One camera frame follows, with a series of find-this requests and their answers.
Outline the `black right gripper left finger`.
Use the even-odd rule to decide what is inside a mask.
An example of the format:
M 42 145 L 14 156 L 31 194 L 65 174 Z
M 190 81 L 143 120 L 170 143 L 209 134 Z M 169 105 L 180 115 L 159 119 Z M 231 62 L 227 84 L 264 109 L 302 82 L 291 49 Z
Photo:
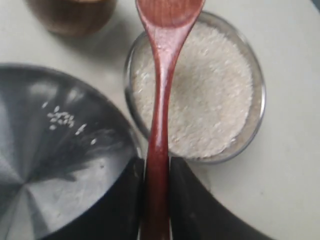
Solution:
M 135 240 L 144 178 L 139 157 L 97 157 L 37 184 L 39 240 Z

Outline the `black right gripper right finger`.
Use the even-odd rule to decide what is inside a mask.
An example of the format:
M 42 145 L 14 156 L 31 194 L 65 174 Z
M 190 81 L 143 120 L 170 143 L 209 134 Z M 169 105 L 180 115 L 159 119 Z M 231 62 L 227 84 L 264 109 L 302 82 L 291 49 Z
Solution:
M 169 214 L 175 240 L 269 239 L 218 202 L 182 157 L 170 161 Z

